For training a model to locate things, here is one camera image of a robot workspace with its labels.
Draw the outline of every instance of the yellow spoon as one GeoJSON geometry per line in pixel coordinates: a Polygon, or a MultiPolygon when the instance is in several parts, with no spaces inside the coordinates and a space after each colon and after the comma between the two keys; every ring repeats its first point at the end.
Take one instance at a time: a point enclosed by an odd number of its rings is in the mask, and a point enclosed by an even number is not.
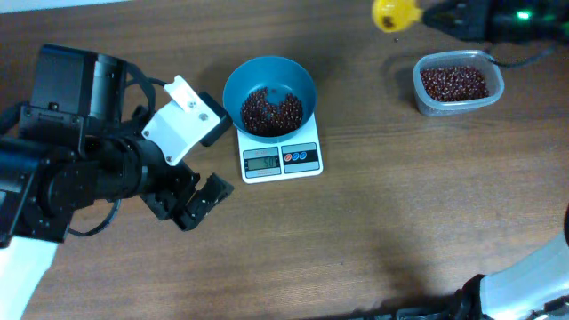
{"type": "Polygon", "coordinates": [[[415,0],[375,0],[372,7],[373,22],[383,32],[398,32],[421,21],[423,12],[415,0]]]}

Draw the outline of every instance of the plastic container of beans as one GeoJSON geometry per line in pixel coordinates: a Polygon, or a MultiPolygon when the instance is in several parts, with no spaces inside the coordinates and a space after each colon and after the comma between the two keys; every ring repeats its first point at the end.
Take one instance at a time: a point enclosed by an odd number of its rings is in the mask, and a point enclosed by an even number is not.
{"type": "Polygon", "coordinates": [[[423,57],[413,69],[417,108],[425,116],[450,116],[466,113],[496,102],[504,93],[500,69],[488,59],[492,56],[477,50],[441,52],[423,57]],[[432,99],[421,80],[421,71],[430,68],[473,67],[484,76],[489,96],[483,99],[440,102],[432,99]]]}

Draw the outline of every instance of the digital kitchen scale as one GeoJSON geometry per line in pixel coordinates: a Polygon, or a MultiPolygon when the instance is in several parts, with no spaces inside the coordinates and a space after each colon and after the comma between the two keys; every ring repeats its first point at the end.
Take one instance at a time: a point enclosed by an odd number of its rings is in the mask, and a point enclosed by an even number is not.
{"type": "Polygon", "coordinates": [[[239,130],[237,137],[241,175],[246,183],[316,176],[324,169],[314,115],[283,142],[258,142],[239,130]]]}

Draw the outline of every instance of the green led indicator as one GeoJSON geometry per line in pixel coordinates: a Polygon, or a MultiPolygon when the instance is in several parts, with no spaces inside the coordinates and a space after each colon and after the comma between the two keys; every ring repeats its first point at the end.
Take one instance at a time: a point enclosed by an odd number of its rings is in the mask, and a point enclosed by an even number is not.
{"type": "Polygon", "coordinates": [[[517,12],[517,17],[521,20],[528,20],[531,16],[531,12],[517,12]]]}

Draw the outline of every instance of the wooden surface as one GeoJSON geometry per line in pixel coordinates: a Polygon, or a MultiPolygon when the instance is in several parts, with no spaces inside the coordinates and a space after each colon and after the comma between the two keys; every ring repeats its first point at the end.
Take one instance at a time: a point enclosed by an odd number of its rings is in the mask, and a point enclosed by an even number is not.
{"type": "MultiPolygon", "coordinates": [[[[193,232],[139,198],[88,239],[69,237],[25,319],[288,319],[370,310],[453,292],[562,229],[569,194],[567,51],[504,70],[500,101],[428,118],[411,70],[463,44],[423,26],[382,34],[366,1],[149,1],[0,16],[0,101],[28,100],[50,42],[181,74],[221,101],[250,58],[297,60],[315,78],[325,171],[245,185],[235,129],[186,161],[236,191],[193,232]]],[[[535,48],[506,46],[500,57],[535,48]]],[[[130,92],[126,115],[142,101],[130,92]]],[[[160,94],[159,103],[166,102],[160,94]]],[[[107,214],[97,203],[73,228],[107,214]]]]}

